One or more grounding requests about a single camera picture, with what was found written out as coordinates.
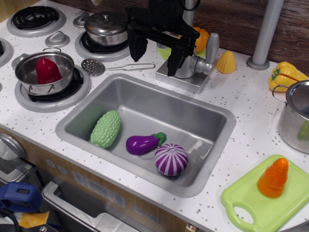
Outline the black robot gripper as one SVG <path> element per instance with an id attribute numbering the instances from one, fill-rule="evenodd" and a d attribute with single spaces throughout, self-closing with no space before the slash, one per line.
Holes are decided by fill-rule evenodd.
<path id="1" fill-rule="evenodd" d="M 183 14 L 193 13 L 199 5 L 199 0 L 150 0 L 147 8 L 126 7 L 127 41 L 133 60 L 137 62 L 145 54 L 148 39 L 170 47 L 168 76 L 174 76 L 183 57 L 194 54 L 199 36 Z"/>

